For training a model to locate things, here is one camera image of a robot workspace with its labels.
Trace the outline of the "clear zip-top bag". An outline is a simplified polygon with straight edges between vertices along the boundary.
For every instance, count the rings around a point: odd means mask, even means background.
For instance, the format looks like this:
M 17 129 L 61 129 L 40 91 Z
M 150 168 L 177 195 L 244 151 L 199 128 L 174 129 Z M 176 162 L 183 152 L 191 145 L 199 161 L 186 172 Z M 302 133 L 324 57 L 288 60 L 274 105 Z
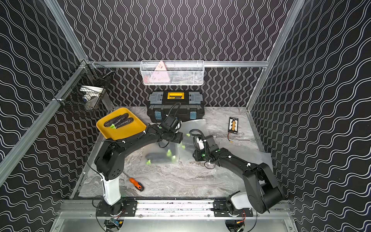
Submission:
M 146 165 L 176 163 L 179 152 L 176 143 L 170 142 L 166 147 L 164 142 L 149 144 L 144 147 L 141 162 Z

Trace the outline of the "yellow plastic tray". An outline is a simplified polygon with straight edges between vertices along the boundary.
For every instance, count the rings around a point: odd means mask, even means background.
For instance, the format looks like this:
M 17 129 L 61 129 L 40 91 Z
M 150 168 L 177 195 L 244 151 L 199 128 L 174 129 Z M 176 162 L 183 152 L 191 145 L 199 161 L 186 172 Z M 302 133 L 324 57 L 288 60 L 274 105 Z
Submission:
M 100 119 L 96 124 L 106 139 L 125 139 L 146 129 L 146 125 L 129 109 L 120 108 Z

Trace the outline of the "clear plastic bag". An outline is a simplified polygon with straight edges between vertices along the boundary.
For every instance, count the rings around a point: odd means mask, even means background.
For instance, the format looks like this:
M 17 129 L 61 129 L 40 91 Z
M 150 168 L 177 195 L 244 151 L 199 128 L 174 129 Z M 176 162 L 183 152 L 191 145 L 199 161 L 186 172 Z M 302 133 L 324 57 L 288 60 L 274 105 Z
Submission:
M 225 146 L 233 155 L 256 164 L 265 163 L 267 164 L 271 171 L 273 171 L 272 158 L 270 153 L 260 152 L 254 148 L 247 148 L 242 146 Z
M 190 120 L 182 123 L 179 132 L 183 133 L 183 140 L 181 144 L 178 145 L 178 153 L 179 161 L 183 165 L 187 165 L 195 161 L 195 159 L 192 156 L 195 151 L 193 136 L 191 136 L 189 133 L 189 131 L 192 129 L 200 130 L 205 136 L 209 135 L 205 119 Z

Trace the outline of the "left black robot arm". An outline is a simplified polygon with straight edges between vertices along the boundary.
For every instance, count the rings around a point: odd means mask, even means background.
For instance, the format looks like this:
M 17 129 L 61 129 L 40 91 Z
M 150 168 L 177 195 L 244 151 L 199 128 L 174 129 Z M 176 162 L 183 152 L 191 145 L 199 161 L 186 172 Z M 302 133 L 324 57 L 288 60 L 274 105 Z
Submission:
M 125 158 L 131 153 L 163 140 L 167 143 L 181 143 L 183 134 L 179 132 L 182 122 L 177 117 L 167 116 L 160 124 L 150 124 L 139 133 L 128 138 L 103 142 L 96 158 L 96 171 L 103 184 L 103 199 L 109 206 L 121 200 L 119 176 L 124 171 Z

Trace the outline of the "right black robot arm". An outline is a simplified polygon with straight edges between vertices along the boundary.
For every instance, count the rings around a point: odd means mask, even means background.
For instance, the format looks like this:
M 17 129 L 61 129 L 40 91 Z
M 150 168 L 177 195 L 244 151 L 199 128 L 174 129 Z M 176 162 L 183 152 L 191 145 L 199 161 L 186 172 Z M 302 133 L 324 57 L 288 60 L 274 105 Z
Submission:
M 227 197 L 226 208 L 230 214 L 246 208 L 263 214 L 284 199 L 282 188 L 268 164 L 249 162 L 226 148 L 219 148 L 211 135 L 206 138 L 196 135 L 193 143 L 196 161 L 228 169 L 243 180 L 245 192 L 238 191 Z

